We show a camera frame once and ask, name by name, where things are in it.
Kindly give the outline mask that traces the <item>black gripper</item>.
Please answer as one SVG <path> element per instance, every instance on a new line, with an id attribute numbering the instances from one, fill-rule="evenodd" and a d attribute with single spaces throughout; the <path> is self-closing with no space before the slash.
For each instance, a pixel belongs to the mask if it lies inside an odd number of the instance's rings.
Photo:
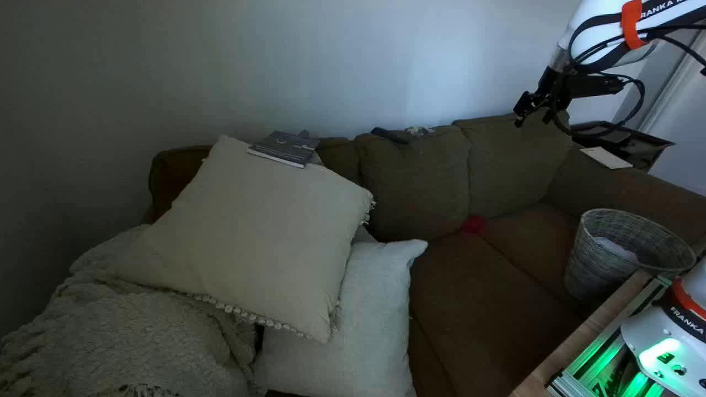
<path id="1" fill-rule="evenodd" d="M 568 125 L 566 112 L 577 98 L 615 94 L 627 86 L 625 77 L 604 72 L 560 72 L 552 66 L 538 80 L 535 90 L 525 90 L 515 104 L 515 125 L 521 127 L 535 112 L 544 111 L 544 122 Z"/>

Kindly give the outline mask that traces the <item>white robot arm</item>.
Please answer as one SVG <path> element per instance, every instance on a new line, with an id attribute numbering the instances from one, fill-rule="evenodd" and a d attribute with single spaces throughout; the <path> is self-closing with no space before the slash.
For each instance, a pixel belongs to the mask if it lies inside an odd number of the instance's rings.
<path id="1" fill-rule="evenodd" d="M 515 105 L 516 125 L 546 109 L 546 122 L 568 125 L 558 115 L 577 98 L 614 94 L 627 83 L 644 92 L 644 83 L 610 68 L 644 59 L 657 43 L 669 43 L 694 59 L 703 58 L 674 37 L 676 32 L 701 32 L 706 0 L 583 0 L 535 92 L 524 92 Z"/>

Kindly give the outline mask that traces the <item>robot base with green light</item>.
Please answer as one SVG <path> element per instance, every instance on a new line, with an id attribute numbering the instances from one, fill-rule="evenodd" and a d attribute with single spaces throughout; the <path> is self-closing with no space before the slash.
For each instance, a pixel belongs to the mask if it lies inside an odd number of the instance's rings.
<path id="1" fill-rule="evenodd" d="M 552 397 L 706 397 L 706 263 L 653 279 L 549 384 Z"/>

